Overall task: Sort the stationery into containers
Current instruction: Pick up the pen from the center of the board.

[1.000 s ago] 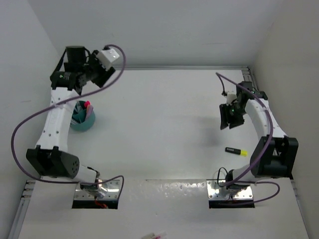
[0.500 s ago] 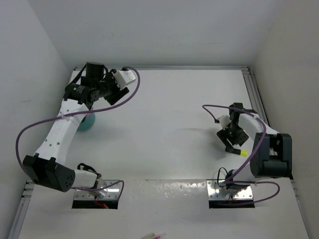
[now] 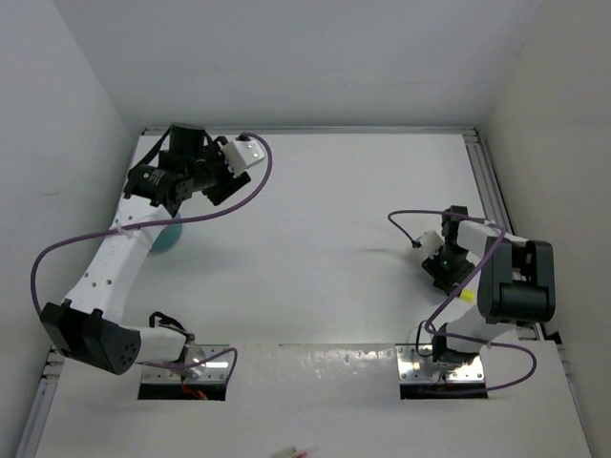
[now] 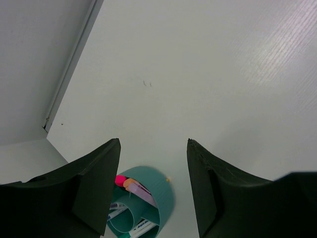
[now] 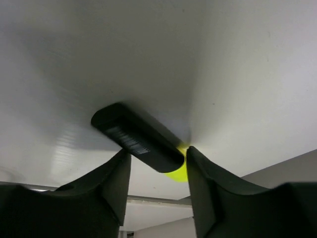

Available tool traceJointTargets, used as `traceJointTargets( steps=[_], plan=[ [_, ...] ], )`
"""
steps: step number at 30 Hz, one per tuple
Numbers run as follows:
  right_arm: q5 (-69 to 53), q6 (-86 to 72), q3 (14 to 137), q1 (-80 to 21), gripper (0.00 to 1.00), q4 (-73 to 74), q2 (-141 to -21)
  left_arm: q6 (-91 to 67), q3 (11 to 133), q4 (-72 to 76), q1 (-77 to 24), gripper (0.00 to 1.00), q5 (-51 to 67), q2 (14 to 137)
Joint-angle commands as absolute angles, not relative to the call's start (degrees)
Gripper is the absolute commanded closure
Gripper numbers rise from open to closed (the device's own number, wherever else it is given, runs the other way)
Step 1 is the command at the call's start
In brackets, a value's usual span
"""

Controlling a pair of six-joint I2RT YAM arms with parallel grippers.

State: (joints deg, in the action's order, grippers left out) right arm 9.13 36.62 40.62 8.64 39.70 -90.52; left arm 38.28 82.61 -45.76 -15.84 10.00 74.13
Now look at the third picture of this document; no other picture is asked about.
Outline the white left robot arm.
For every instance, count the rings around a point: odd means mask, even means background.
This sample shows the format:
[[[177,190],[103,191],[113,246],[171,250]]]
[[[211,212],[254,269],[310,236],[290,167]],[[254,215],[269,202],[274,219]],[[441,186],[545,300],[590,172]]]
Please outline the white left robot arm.
[[[262,191],[257,186],[242,201],[208,215],[182,218],[179,209],[195,194],[218,207],[251,181],[250,168],[273,163],[269,145],[259,136],[212,137],[201,127],[173,124],[127,173],[111,226],[64,239],[51,251],[90,239],[101,243],[91,262],[61,302],[32,300],[39,321],[62,356],[122,375],[142,364],[187,371],[192,335],[160,313],[160,324],[123,325],[128,294],[155,242],[169,227],[229,215]]]

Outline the yellow black highlighter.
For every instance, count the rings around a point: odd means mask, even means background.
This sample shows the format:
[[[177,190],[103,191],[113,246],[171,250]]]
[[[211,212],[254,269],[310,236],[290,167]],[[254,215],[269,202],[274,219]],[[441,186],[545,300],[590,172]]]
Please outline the yellow black highlighter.
[[[475,292],[469,289],[463,289],[459,294],[459,299],[463,302],[473,303],[475,302]]]

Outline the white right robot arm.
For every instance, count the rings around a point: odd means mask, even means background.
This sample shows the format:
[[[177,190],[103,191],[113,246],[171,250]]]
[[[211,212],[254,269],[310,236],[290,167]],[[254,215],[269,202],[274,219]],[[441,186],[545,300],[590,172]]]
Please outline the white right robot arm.
[[[465,292],[465,280],[478,278],[474,305],[432,337],[431,358],[441,367],[469,364],[501,334],[554,316],[553,245],[502,234],[491,222],[470,219],[464,206],[444,211],[441,235],[422,267],[447,295]]]

